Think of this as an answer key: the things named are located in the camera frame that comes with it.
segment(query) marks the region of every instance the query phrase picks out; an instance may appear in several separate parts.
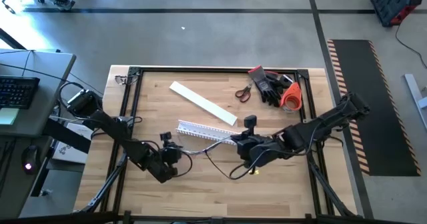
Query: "computer keyboard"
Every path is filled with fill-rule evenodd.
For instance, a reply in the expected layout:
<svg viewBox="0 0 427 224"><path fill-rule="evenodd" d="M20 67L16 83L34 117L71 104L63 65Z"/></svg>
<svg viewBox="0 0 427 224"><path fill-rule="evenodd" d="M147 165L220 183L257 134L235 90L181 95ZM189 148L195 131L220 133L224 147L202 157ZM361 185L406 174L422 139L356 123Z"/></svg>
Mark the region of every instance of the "computer keyboard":
<svg viewBox="0 0 427 224"><path fill-rule="evenodd" d="M0 108L28 109L39 82L36 77L0 75Z"/></svg>

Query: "white cable tray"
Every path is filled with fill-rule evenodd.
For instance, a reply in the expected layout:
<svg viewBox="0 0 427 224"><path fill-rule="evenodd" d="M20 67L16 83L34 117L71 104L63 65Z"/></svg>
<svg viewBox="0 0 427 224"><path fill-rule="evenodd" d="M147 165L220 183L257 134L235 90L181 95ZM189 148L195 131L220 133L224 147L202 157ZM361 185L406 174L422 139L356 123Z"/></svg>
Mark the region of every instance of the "white cable tray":
<svg viewBox="0 0 427 224"><path fill-rule="evenodd" d="M179 121L179 124L176 131L178 133L191 135L194 137L200 137L200 138L209 139L213 141L219 141L221 139L229 137L230 135L239 134L237 132L200 125L200 124L192 123L189 121L182 121L182 120L178 120L178 121ZM234 141L232 140L225 140L224 143L235 145Z"/></svg>

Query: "gray desk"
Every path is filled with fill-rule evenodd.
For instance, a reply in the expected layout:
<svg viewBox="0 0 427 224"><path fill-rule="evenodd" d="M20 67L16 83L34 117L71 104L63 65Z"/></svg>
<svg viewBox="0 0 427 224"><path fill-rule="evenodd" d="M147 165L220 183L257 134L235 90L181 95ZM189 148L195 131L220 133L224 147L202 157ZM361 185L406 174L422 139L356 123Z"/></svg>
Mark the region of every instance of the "gray desk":
<svg viewBox="0 0 427 224"><path fill-rule="evenodd" d="M0 53L14 51L0 49ZM0 63L24 67L28 52L0 55ZM34 51L30 54L27 68L66 79L75 61L75 55L66 53L45 53ZM1 75L21 75L22 70L0 66ZM12 126L0 126L0 145L17 137L11 164L6 176L5 186L0 196L0 219L18 217L33 186L36 175L26 175L21 168L21 153L33 144L41 150L41 161L50 146L50 137L40 137L57 99L61 80L26 71L24 76L40 78L39 89L31 107L20 110Z"/></svg>

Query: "black glove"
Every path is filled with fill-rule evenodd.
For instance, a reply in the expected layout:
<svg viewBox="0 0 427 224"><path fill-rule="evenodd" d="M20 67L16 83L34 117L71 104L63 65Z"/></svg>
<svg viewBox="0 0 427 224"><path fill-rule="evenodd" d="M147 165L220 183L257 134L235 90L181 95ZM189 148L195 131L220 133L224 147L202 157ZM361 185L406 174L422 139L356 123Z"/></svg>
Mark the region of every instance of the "black glove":
<svg viewBox="0 0 427 224"><path fill-rule="evenodd" d="M292 84L283 75L278 75L277 73L266 71L266 77L268 81L270 81L272 87L276 88L279 94L283 94L284 89L288 89Z"/></svg>
<svg viewBox="0 0 427 224"><path fill-rule="evenodd" d="M280 106L280 94L276 87L273 86L273 80L267 78L262 66L258 66L249 71L249 76L254 80L256 87L261 93L263 103L273 104L275 107Z"/></svg>

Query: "wooden tabletop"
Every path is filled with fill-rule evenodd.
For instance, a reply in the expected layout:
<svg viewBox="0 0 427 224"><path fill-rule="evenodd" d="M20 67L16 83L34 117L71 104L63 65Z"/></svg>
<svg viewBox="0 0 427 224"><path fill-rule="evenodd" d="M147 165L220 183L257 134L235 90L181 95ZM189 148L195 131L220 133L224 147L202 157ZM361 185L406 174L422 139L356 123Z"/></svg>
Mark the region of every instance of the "wooden tabletop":
<svg viewBox="0 0 427 224"><path fill-rule="evenodd" d="M104 111L109 115L119 114L124 94L124 87L115 82L114 76L127 75L128 69L129 66L111 66L103 98ZM308 70L316 113L320 115L332 108L328 81L323 69ZM257 115L255 132L262 135L300 122L299 113L286 113L262 103L256 87L251 91L251 99L247 103L240 103L234 93L245 87L249 80L246 74L144 73L137 108L137 116L142 117L143 121L135 125L133 137L161 143L159 134L171 131L172 140L178 145L198 151L207 147L211 141L178 135L175 128L179 119L230 131L243 131L244 118ZM233 113L238 120L231 126L204 111L169 89L173 81L178 81ZM130 113L133 90L134 87L131 88L127 113ZM105 135L92 141L75 209L85 207L103 185L112 144L113 140ZM331 186L347 207L356 212L341 144L328 140L324 155ZM210 157L225 173L242 163L236 147L229 144L214 149ZM237 181L224 177L205 155L194 157L193 162L193 169L187 175L164 184L129 162L119 212L130 210L132 215L182 217L304 217L306 213L314 214L305 157L275 160L260 168L258 175L247 175ZM183 157L177 167L179 172L183 172L189 167L189 161ZM113 206L114 193L115 186L111 190L109 210ZM320 188L322 210L325 211L322 193Z"/></svg>

